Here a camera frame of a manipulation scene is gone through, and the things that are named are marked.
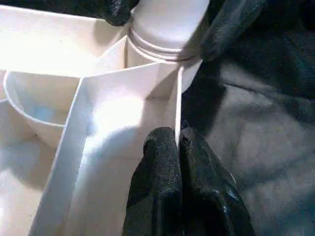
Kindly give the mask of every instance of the white divider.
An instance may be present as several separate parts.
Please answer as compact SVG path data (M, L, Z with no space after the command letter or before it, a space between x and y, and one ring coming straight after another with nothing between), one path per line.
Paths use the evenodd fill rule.
M31 236L56 236L62 232L81 163L90 109L85 88L80 82L29 234Z
M147 134L178 127L177 70L156 62L82 80L30 236L121 234Z
M183 63L179 76L182 76L182 90L183 92L186 91L190 85L193 82L193 79L195 78L195 75L197 74L197 71L199 67L201 66L202 59L200 57L194 57L188 61L185 61Z
M159 61L162 60L144 54L125 36L100 56L91 72L91 76Z
M0 147L29 138L35 133L10 106L3 89L5 70L0 70Z
M0 69L86 76L128 28L101 19L0 5Z

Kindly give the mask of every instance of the gloved hand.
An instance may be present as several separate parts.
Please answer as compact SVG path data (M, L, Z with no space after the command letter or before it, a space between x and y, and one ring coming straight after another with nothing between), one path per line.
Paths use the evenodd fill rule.
M170 128L153 130L135 170L124 235L252 236L235 182L201 134L182 131L180 155Z
M0 4L105 19L123 26L139 0L0 0Z

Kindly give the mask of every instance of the white container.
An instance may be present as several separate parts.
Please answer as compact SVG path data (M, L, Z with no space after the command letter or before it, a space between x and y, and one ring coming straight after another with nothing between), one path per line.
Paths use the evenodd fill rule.
M35 133L22 118L52 147L62 133L30 235L120 235L144 139L154 128L169 126L178 142L181 93L201 60L167 62L150 56L126 36L128 26L86 17L0 6L0 29L0 69L15 71L7 73L5 82L11 106L0 101L0 109L4 102L15 114L0 114L0 124L7 128L0 134L13 134L12 145L0 149L0 164L3 156L5 163L11 159L16 165L27 160L23 166L32 167L28 175L46 182L47 156L54 150L37 137L29 140ZM72 92L60 93L68 85ZM46 116L35 112L43 107L49 108L42 109ZM59 116L47 116L56 111ZM15 119L20 125L11 128ZM17 186L12 179L0 178L0 186ZM33 214L25 214L36 211L42 188L34 191L33 185L22 184L11 193L0 198L10 206L3 208L6 217L0 223L6 225L0 235L26 235ZM17 204L12 206L10 199Z
M31 236L121 235L143 142L180 132L181 81L163 62L84 78L72 103Z
M130 38L159 59L181 61L199 55L209 28L209 0L142 0L133 9Z
M57 148L79 79L7 72L4 90L11 106L36 134Z
M83 77L128 25L0 5L0 69Z

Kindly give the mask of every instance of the white bowl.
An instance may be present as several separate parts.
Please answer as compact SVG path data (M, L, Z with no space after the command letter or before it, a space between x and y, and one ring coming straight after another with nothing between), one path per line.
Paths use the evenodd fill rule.
M78 83L75 77L7 72L4 91L36 134L57 148Z
M6 99L3 88L5 73L5 70L0 70L0 147L17 143L34 135L34 132Z

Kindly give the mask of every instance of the white plastic tray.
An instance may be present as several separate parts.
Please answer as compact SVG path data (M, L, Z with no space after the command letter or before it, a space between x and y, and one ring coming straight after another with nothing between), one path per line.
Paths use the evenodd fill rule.
M147 56L127 28L0 6L1 79L8 70L79 79L56 153L0 87L0 235L121 234L145 137L169 126L178 140L181 93L201 63ZM53 128L40 124L44 134Z

